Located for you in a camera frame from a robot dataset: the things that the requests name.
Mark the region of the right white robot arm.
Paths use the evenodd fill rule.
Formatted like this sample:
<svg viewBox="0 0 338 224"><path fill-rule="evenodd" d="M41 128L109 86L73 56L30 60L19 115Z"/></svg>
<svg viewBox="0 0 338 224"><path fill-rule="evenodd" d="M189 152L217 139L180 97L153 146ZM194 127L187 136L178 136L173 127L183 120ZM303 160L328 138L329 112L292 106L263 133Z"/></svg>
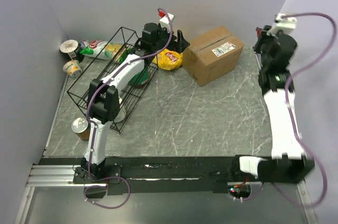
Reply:
<svg viewBox="0 0 338 224"><path fill-rule="evenodd" d="M236 155L231 176L242 181L246 177L268 183L299 183L315 167L313 158L296 139L298 128L294 110L295 90L287 79L289 61L297 42L287 30L266 25L256 29L258 40L253 48L260 58L258 83L268 109L272 133L270 157Z"/></svg>

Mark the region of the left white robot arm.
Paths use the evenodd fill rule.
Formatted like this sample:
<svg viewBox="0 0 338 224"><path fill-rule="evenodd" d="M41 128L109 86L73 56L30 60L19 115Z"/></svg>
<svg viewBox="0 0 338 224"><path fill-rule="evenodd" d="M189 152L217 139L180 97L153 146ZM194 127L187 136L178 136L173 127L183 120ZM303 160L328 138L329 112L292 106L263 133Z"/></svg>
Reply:
<svg viewBox="0 0 338 224"><path fill-rule="evenodd" d="M147 69L159 53L165 49L182 53L189 45L181 30L173 32L171 26L147 23L134 46L123 53L125 59L120 65L105 78L92 80L86 113L90 136L81 161L91 182L98 183L105 176L106 141L110 125L121 110L119 93L135 75Z"/></svg>

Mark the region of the brown cardboard express box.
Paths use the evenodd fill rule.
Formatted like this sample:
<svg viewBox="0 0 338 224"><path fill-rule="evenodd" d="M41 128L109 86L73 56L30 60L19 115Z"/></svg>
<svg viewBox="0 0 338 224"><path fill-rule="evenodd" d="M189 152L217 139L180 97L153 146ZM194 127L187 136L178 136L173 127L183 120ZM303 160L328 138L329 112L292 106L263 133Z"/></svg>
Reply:
<svg viewBox="0 0 338 224"><path fill-rule="evenodd" d="M226 27L219 26L190 41L182 66L202 87L232 71L244 44Z"/></svg>

